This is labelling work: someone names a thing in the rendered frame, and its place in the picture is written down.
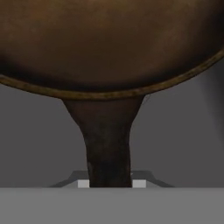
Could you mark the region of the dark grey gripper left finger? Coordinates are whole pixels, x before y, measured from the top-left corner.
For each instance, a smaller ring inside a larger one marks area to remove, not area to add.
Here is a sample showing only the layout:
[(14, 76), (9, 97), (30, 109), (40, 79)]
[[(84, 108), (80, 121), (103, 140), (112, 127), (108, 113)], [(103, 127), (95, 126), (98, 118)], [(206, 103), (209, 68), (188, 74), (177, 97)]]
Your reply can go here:
[(73, 171), (70, 176), (64, 180), (61, 180), (59, 183), (51, 185), (51, 188), (77, 188), (79, 180), (88, 180), (87, 171)]

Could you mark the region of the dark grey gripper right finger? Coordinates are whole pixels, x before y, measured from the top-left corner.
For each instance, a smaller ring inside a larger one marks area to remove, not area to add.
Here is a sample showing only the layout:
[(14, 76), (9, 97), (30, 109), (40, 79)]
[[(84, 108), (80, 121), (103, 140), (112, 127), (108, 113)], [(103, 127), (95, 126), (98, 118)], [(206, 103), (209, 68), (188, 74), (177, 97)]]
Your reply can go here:
[(133, 188), (172, 187), (172, 185), (155, 178), (150, 171), (132, 171), (131, 178)]

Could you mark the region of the brown frying pan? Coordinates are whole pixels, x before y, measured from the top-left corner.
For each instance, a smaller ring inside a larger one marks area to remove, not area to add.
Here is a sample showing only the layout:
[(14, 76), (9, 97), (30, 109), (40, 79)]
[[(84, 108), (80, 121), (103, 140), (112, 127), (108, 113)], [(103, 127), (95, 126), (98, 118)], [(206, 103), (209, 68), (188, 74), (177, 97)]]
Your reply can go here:
[(59, 98), (93, 187), (129, 187), (146, 95), (224, 58), (224, 0), (0, 0), (0, 84)]

